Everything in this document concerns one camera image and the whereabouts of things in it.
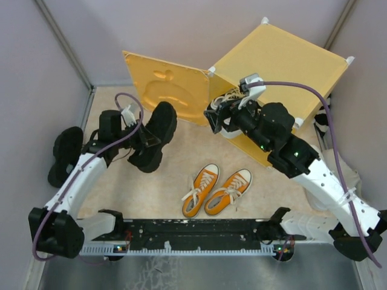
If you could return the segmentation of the black white sneaker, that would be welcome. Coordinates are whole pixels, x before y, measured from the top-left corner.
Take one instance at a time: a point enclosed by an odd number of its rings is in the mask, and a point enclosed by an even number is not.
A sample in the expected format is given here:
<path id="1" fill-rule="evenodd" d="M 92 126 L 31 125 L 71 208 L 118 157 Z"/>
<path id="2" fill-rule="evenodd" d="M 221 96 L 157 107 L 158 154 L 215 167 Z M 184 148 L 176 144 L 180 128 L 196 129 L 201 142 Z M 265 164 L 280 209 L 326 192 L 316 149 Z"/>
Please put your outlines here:
<path id="1" fill-rule="evenodd" d="M 240 129 L 228 131 L 224 127 L 221 128 L 220 134 L 226 138 L 226 139 L 234 139 L 237 136 L 242 134 L 242 131 Z"/>
<path id="2" fill-rule="evenodd" d="M 240 98 L 243 98 L 244 97 L 244 94 L 242 94 L 238 88 L 233 88 L 229 91 L 227 91 L 225 94 L 213 99 L 208 107 L 207 107 L 207 110 L 216 110 L 217 107 L 223 103 L 223 102 L 227 102 L 227 101 L 230 101 L 230 100 L 237 100 L 237 99 L 240 99 Z"/>

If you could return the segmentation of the yellow cabinet door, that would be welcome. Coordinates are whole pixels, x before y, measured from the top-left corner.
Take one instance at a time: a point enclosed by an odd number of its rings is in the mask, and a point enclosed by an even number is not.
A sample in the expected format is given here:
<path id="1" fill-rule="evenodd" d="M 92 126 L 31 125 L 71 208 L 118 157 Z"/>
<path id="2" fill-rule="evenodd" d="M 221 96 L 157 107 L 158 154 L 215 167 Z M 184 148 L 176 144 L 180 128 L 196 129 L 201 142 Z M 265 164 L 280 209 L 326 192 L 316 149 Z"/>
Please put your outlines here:
<path id="1" fill-rule="evenodd" d="M 160 102 L 169 102 L 179 119 L 207 126 L 203 112 L 209 103 L 209 78 L 206 72 L 142 56 L 122 52 L 141 104 L 153 111 Z"/>

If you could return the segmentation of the orange canvas sneaker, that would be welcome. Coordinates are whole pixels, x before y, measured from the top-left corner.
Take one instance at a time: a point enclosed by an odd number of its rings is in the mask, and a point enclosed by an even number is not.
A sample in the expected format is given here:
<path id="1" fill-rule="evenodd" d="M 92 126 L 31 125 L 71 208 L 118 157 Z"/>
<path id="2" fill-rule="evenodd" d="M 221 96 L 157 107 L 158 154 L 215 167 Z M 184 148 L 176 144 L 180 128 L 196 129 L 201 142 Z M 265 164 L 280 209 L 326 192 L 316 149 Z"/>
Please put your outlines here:
<path id="1" fill-rule="evenodd" d="M 252 173 L 248 169 L 240 169 L 233 173 L 225 183 L 216 189 L 204 205 L 204 210 L 209 216 L 220 214 L 228 206 L 235 206 L 244 196 L 252 184 Z"/>
<path id="2" fill-rule="evenodd" d="M 192 219 L 199 213 L 204 201 L 215 187 L 219 175 L 219 167 L 210 163 L 190 179 L 189 191 L 181 198 L 184 217 Z"/>

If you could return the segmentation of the yellow shoe cabinet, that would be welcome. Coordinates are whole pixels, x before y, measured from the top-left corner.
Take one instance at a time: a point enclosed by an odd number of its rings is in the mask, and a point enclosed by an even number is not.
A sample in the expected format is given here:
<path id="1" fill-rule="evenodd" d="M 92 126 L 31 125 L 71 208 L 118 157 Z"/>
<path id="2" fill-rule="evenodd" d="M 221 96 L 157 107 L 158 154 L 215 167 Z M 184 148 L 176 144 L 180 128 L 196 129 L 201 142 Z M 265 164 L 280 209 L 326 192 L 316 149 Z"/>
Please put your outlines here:
<path id="1" fill-rule="evenodd" d="M 343 58 L 286 32 L 263 19 L 239 44 L 209 69 L 211 100 L 257 73 L 264 81 L 307 85 L 328 97 L 353 60 Z M 286 86 L 268 86 L 258 98 L 264 105 L 281 102 L 296 119 L 293 133 L 304 137 L 312 128 L 320 100 L 312 93 Z"/>

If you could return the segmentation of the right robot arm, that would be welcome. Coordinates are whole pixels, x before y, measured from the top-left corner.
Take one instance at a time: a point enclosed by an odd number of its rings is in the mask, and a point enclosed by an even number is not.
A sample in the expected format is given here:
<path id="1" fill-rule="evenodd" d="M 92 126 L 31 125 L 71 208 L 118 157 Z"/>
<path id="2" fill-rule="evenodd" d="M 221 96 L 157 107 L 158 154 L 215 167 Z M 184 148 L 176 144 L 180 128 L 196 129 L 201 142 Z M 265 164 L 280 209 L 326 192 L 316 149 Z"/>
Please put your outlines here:
<path id="1" fill-rule="evenodd" d="M 240 131 L 262 151 L 268 162 L 300 184 L 333 214 L 332 218 L 302 214 L 281 207 L 270 218 L 270 232 L 277 239 L 304 236 L 332 244 L 353 261 L 363 261 L 367 250 L 376 252 L 386 231 L 386 211 L 378 211 L 344 190 L 319 153 L 292 134 L 294 117 L 282 103 L 258 105 L 248 101 L 220 100 L 204 111 L 213 133 Z"/>

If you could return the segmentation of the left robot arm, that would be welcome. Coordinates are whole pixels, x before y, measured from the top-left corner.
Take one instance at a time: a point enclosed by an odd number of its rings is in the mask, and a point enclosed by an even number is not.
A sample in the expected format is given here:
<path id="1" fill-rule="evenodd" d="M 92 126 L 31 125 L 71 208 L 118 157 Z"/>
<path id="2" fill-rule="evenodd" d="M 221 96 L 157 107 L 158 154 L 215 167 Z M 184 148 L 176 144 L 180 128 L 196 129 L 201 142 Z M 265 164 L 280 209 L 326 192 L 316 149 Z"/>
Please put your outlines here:
<path id="1" fill-rule="evenodd" d="M 104 235 L 117 240 L 126 232 L 119 211 L 102 209 L 94 216 L 78 219 L 79 210 L 91 189 L 122 149 L 134 153 L 128 161 L 144 173 L 155 171 L 162 159 L 162 148 L 170 142 L 177 125 L 174 110 L 153 111 L 147 124 L 131 111 L 105 110 L 99 116 L 99 128 L 86 144 L 79 127 L 64 130 L 55 140 L 55 163 L 48 180 L 59 191 L 42 208 L 28 215 L 32 252 L 73 259 L 83 245 Z"/>

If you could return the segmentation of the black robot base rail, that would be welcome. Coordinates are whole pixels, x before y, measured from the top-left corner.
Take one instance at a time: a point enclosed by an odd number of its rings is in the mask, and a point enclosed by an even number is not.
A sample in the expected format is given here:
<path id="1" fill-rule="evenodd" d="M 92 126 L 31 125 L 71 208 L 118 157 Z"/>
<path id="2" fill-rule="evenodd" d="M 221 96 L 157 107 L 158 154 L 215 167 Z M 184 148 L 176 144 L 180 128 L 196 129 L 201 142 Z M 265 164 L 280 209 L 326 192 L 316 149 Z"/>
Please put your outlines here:
<path id="1" fill-rule="evenodd" d="M 284 230 L 262 219 L 132 219 L 84 244 L 85 256 L 272 256 Z"/>

